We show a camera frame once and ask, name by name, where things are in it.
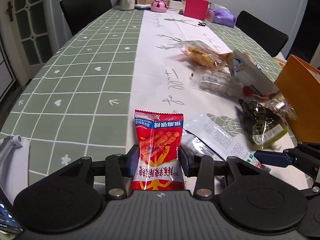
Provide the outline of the red spicy snack packet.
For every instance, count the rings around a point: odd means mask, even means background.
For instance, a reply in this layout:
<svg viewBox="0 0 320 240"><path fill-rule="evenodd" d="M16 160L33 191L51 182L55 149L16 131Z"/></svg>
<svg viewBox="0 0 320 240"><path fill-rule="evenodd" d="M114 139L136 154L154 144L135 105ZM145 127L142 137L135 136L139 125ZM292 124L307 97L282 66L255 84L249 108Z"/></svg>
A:
<svg viewBox="0 0 320 240"><path fill-rule="evenodd" d="M182 113L135 110L138 164L132 190L184 190L178 148L181 144Z"/></svg>

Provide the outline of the black green snack packet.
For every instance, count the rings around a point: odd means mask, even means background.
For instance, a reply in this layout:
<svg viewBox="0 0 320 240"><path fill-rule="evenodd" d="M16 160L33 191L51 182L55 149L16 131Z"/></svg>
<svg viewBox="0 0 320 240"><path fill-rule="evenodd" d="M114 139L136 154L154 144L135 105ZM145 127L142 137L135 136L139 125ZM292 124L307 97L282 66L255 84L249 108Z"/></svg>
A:
<svg viewBox="0 0 320 240"><path fill-rule="evenodd" d="M287 132L288 127L272 110L262 104L239 99L239 120L254 150L275 148L275 143Z"/></svg>

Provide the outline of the white candy balls bag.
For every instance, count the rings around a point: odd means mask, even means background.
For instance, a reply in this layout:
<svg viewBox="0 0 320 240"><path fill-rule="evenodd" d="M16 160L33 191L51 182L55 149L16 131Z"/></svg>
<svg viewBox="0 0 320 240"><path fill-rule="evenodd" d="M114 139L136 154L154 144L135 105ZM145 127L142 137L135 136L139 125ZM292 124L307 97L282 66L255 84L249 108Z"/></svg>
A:
<svg viewBox="0 0 320 240"><path fill-rule="evenodd" d="M191 87L230 98L243 98L243 86L232 79L231 76L222 73L192 73L189 78Z"/></svg>

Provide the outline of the waffle cookies clear bag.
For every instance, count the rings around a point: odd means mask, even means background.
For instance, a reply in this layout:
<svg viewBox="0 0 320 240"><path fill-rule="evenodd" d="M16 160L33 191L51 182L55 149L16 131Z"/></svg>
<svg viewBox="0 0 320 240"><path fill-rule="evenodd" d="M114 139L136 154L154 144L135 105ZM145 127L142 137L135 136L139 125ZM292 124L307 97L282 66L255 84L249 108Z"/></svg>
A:
<svg viewBox="0 0 320 240"><path fill-rule="evenodd" d="M176 46L184 55L210 70L220 70L227 64L218 51L202 41L181 41Z"/></svg>

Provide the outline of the nut mix clear bag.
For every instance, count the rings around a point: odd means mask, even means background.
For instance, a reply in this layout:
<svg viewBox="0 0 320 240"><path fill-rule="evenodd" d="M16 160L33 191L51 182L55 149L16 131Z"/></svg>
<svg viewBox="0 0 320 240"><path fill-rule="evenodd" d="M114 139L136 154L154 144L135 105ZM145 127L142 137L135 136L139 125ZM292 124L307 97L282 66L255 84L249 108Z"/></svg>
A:
<svg viewBox="0 0 320 240"><path fill-rule="evenodd" d="M272 95L271 98L263 102L263 106L272 110L283 120L296 120L298 118L293 107L287 102L281 93Z"/></svg>

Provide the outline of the orange cardboard box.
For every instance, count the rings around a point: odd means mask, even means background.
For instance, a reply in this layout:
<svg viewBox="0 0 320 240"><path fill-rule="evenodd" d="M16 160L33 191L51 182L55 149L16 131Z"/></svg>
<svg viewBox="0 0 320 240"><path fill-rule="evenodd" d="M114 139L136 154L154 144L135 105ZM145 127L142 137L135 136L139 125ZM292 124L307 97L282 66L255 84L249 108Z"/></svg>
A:
<svg viewBox="0 0 320 240"><path fill-rule="evenodd" d="M297 141L319 143L319 70L290 55L275 85L297 115L287 118Z"/></svg>

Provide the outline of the green checked tablecloth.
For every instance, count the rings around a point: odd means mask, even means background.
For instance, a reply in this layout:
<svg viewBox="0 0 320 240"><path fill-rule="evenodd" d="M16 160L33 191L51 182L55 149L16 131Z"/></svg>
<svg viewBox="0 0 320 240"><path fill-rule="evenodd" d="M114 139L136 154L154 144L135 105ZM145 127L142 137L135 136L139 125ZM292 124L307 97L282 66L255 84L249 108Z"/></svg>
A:
<svg viewBox="0 0 320 240"><path fill-rule="evenodd" d="M18 168L24 186L83 156L125 153L138 30L135 11L111 10L44 65L13 107L1 137L30 144Z"/></svg>

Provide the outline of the white table runner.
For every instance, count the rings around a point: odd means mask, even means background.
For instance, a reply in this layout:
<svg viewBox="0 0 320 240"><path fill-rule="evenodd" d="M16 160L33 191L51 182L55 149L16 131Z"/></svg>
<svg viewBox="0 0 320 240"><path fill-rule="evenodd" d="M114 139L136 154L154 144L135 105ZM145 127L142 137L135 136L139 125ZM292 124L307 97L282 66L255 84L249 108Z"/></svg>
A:
<svg viewBox="0 0 320 240"><path fill-rule="evenodd" d="M184 115L185 121L207 114L247 150L249 143L239 123L240 106L236 98L212 94L193 85L199 67L177 47L180 41L200 40L220 53L235 49L249 53L265 75L274 81L280 68L274 59L238 28L207 23L175 11L135 11L130 30L139 37L132 74L126 146L136 142L134 112L137 109Z"/></svg>

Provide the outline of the black chair right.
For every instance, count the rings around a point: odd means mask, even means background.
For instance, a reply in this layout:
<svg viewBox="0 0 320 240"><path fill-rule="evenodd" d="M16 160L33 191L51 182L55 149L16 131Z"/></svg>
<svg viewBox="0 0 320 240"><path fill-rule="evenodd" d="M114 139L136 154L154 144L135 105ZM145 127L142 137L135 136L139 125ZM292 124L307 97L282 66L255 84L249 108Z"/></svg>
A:
<svg viewBox="0 0 320 240"><path fill-rule="evenodd" d="M271 57L277 56L289 40L287 34L244 10L238 15L235 25L257 42Z"/></svg>

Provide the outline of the black chair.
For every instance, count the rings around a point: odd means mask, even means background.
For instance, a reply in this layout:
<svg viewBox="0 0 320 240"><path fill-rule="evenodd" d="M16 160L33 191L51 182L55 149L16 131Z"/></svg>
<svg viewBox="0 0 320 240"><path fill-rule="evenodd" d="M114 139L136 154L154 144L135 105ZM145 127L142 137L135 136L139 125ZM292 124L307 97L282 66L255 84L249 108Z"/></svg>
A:
<svg viewBox="0 0 320 240"><path fill-rule="evenodd" d="M72 35L112 8L111 0L61 0L60 7Z"/></svg>
<svg viewBox="0 0 320 240"><path fill-rule="evenodd" d="M244 10L238 15L235 25L257 42L271 57L277 56L289 40L287 34Z"/></svg>

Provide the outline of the smartphone on stand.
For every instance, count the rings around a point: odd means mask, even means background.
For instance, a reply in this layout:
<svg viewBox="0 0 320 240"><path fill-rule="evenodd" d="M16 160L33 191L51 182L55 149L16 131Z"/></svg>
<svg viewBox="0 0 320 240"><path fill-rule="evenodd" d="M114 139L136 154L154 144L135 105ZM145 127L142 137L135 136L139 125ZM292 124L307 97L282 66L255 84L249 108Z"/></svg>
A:
<svg viewBox="0 0 320 240"><path fill-rule="evenodd" d="M8 200L4 191L0 191L0 221L1 231L4 233L12 233L14 235L20 235L23 232L23 228L16 219L13 205Z"/></svg>

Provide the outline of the purple tissue pack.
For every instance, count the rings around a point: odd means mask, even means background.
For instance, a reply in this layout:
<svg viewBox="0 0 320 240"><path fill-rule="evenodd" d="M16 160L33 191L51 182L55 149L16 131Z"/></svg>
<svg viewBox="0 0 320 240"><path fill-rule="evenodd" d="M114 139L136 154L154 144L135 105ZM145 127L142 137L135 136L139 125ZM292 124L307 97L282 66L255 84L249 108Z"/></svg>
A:
<svg viewBox="0 0 320 240"><path fill-rule="evenodd" d="M236 17L226 8L218 4L211 5L206 13L209 22L234 28Z"/></svg>

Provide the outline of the pink cube box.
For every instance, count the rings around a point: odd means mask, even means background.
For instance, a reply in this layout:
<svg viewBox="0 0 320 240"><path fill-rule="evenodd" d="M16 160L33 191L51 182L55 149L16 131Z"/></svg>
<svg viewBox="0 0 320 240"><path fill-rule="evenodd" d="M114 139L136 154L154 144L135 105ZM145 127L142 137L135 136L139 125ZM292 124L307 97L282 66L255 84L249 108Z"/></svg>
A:
<svg viewBox="0 0 320 240"><path fill-rule="evenodd" d="M205 20L209 0L186 0L184 8L184 16Z"/></svg>

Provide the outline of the glass panel door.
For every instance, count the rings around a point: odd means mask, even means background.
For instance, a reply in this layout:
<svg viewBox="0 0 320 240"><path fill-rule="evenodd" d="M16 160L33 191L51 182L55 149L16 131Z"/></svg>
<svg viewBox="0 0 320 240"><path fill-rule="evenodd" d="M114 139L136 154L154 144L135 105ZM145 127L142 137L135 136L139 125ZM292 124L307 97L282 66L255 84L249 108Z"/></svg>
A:
<svg viewBox="0 0 320 240"><path fill-rule="evenodd" d="M1 38L19 83L33 79L54 55L44 0L1 0Z"/></svg>

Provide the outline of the black chair left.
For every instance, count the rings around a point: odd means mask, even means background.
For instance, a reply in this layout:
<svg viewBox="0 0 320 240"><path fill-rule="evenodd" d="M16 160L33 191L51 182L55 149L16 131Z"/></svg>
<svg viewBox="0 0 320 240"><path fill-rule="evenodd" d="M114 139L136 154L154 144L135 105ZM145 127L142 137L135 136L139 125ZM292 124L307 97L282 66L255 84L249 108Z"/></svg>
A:
<svg viewBox="0 0 320 240"><path fill-rule="evenodd" d="M72 35L112 8L111 0L61 0L60 7Z"/></svg>

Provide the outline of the pink round container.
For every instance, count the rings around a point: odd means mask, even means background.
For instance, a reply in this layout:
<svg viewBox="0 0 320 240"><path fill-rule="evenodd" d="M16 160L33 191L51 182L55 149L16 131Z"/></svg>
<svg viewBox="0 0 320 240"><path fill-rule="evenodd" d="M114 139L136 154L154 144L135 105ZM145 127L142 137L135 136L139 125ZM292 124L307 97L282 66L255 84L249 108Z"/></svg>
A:
<svg viewBox="0 0 320 240"><path fill-rule="evenodd" d="M166 12L168 9L167 3L163 0L155 0L150 7L153 12Z"/></svg>

